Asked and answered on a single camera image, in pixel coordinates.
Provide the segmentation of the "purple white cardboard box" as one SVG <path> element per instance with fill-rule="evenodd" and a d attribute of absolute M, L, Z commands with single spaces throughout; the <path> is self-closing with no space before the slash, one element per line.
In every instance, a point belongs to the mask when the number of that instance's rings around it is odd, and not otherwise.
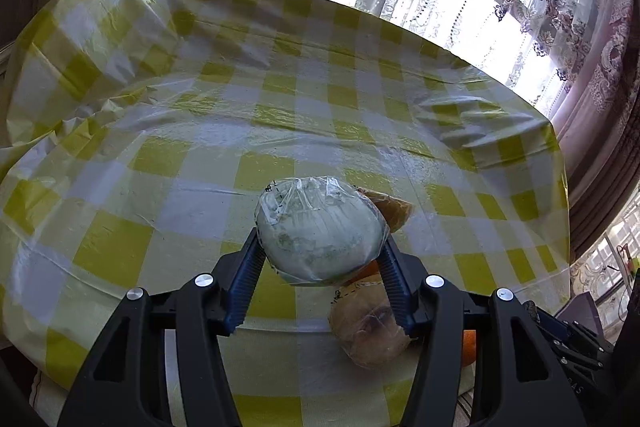
<path fill-rule="evenodd" d="M 570 299 L 570 301 L 555 314 L 555 317 L 560 321 L 570 323 L 578 322 L 598 336 L 603 336 L 602 322 L 596 302 L 589 291 L 585 291 Z"/>

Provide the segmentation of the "wrapped pale fruit half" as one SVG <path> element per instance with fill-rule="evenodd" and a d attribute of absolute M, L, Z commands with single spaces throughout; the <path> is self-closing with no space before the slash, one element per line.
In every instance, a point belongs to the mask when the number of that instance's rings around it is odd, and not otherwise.
<path fill-rule="evenodd" d="M 411 341 L 395 321 L 379 275 L 338 288 L 328 321 L 346 355 L 364 369 L 395 360 Z"/>

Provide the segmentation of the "brown striped drape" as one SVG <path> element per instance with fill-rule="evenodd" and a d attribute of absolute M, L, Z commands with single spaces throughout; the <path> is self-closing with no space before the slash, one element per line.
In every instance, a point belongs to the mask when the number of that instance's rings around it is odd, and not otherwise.
<path fill-rule="evenodd" d="M 618 85 L 604 112 L 592 110 L 560 141 L 570 198 L 570 253 L 576 261 L 612 223 L 639 182 L 639 74 Z"/>

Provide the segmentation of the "orange tangerine back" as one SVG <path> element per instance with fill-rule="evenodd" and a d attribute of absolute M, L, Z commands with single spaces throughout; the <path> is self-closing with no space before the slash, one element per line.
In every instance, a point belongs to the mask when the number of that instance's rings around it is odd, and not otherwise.
<path fill-rule="evenodd" d="M 346 281 L 345 285 L 353 284 L 359 280 L 366 279 L 367 277 L 373 277 L 373 275 L 378 275 L 378 273 L 380 273 L 380 269 L 378 269 L 378 262 L 373 260 Z"/>

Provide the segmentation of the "yellow checkered plastic tablecloth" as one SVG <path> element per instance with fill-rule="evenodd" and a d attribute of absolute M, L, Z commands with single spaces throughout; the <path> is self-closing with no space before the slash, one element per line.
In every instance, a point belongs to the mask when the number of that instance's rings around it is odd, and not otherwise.
<path fill-rule="evenodd" d="M 291 176 L 408 200 L 397 245 L 466 291 L 567 302 L 551 124 L 460 58 L 326 0 L 51 0 L 1 77 L 1 332 L 37 411 L 128 289 L 212 269 Z"/>

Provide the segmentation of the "floral pink curtain right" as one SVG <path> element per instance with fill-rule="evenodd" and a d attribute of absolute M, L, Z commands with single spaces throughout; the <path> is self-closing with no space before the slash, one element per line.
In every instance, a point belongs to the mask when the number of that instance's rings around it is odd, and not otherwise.
<path fill-rule="evenodd" d="M 497 0 L 525 44 L 506 84 L 552 122 L 565 143 L 591 138 L 625 106 L 623 55 L 634 0 Z"/>

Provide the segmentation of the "orange tangerine middle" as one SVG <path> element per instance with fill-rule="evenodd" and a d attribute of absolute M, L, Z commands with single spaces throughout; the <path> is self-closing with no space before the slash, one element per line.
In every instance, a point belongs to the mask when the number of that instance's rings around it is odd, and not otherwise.
<path fill-rule="evenodd" d="M 465 329 L 463 331 L 461 366 L 468 367 L 476 361 L 476 330 Z"/>

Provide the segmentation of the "orange tangerine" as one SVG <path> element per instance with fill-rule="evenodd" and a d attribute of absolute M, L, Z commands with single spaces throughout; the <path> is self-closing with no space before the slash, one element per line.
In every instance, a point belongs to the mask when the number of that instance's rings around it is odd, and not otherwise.
<path fill-rule="evenodd" d="M 346 281 L 345 285 L 353 284 L 359 280 L 366 279 L 367 277 L 373 277 L 373 275 L 378 275 L 378 273 L 380 273 L 380 269 L 378 269 L 378 262 L 373 260 Z"/>
<path fill-rule="evenodd" d="M 465 329 L 463 331 L 461 366 L 468 367 L 476 361 L 476 330 Z"/>

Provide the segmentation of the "green round fruit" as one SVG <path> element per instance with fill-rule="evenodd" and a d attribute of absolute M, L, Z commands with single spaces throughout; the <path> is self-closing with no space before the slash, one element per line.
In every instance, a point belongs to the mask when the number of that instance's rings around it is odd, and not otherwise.
<path fill-rule="evenodd" d="M 270 265 L 294 286 L 343 283 L 378 257 L 390 233 L 373 202 L 334 176 L 272 181 L 255 223 Z"/>

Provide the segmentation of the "white round side table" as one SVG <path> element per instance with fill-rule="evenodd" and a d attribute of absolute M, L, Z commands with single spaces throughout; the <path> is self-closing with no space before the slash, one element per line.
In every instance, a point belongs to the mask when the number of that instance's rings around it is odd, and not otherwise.
<path fill-rule="evenodd" d="M 605 242 L 614 253 L 614 259 L 620 267 L 625 269 L 625 272 L 630 277 L 635 277 L 639 273 L 639 249 L 636 242 L 631 241 L 615 242 L 611 235 L 605 234 Z"/>

